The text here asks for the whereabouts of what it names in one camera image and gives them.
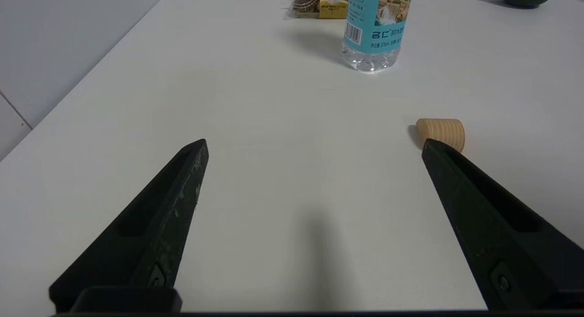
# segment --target clear water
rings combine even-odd
[[[344,44],[341,50],[344,61],[354,69],[364,73],[374,73],[375,71],[386,69],[394,65],[398,59],[400,49],[386,53],[362,53]]]

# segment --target white table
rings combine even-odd
[[[184,311],[484,309],[412,141],[464,153],[584,244],[584,3],[413,0],[394,69],[338,58],[344,20],[290,0],[162,0],[0,163],[0,309],[50,284],[185,144],[210,161]]]

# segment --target cork stopper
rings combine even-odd
[[[416,122],[423,142],[428,138],[450,145],[460,153],[464,148],[463,123],[454,118],[421,118]]]

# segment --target water bottle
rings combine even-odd
[[[373,73],[394,65],[411,0],[349,0],[342,54],[353,68]]]

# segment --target plastic wrapper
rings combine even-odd
[[[346,18],[348,0],[294,0],[290,18]]]

